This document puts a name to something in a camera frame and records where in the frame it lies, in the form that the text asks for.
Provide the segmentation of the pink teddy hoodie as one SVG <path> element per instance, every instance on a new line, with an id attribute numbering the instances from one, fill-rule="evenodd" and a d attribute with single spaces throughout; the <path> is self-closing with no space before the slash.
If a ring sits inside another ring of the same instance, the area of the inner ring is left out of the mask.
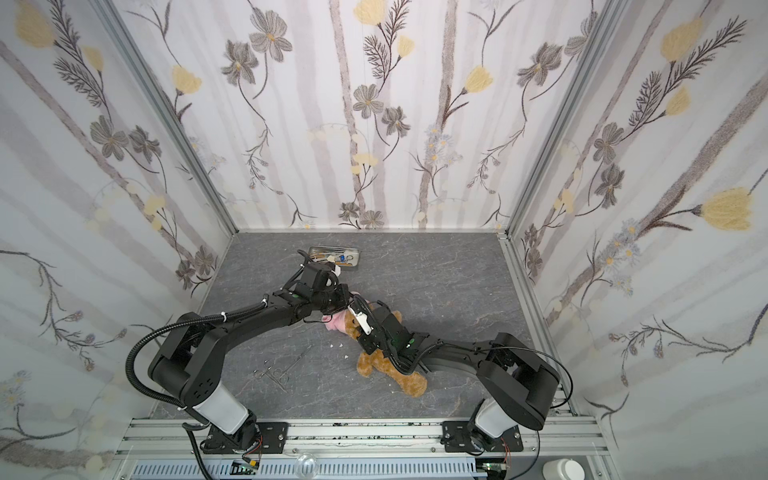
<path id="1" fill-rule="evenodd" d="M 329 331 L 339 331 L 353 339 L 357 339 L 360 336 L 357 318 L 349 309 L 336 312 L 332 315 L 323 315 L 321 322 Z"/>

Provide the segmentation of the brown teddy bear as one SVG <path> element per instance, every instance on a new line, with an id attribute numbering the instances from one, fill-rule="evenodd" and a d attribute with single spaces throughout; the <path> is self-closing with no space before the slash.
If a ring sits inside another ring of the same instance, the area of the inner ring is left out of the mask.
<path id="1" fill-rule="evenodd" d="M 345 333 L 362 346 L 360 338 L 363 336 L 363 330 L 349 309 L 344 313 L 344 328 Z M 427 379 L 422 374 L 412 373 L 404 375 L 394 367 L 380 349 L 375 350 L 373 353 L 368 353 L 363 349 L 357 360 L 357 372 L 361 376 L 368 378 L 374 371 L 390 377 L 397 383 L 404 394 L 412 398 L 421 397 L 427 389 Z"/>

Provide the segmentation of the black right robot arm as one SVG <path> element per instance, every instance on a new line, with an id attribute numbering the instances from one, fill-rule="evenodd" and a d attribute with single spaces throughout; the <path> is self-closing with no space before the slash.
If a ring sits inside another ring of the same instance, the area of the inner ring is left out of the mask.
<path id="1" fill-rule="evenodd" d="M 426 392 L 425 375 L 448 371 L 475 378 L 488 393 L 467 421 L 442 423 L 441 444 L 448 453 L 472 456 L 520 451 L 514 438 L 524 427 L 543 430 L 561 383 L 558 371 L 543 354 L 516 337 L 500 333 L 484 342 L 449 342 L 411 332 L 398 311 L 381 306 L 371 313 L 345 314 L 345 332 L 362 353 L 358 372 L 379 371 L 414 398 Z"/>

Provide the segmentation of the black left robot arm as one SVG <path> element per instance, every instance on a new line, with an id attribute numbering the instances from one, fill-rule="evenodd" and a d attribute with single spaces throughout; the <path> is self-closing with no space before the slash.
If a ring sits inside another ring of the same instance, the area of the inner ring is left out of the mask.
<path id="1" fill-rule="evenodd" d="M 349 288 L 339 281 L 341 268 L 332 261 L 316 261 L 303 250 L 299 254 L 303 257 L 299 269 L 260 301 L 207 316 L 188 312 L 145 335 L 126 357 L 125 375 L 135 390 L 197 421 L 182 428 L 205 479 L 212 475 L 195 440 L 196 431 L 208 429 L 228 452 L 248 454 L 263 443 L 256 415 L 222 381 L 227 354 L 314 312 L 331 315 L 349 304 Z"/>

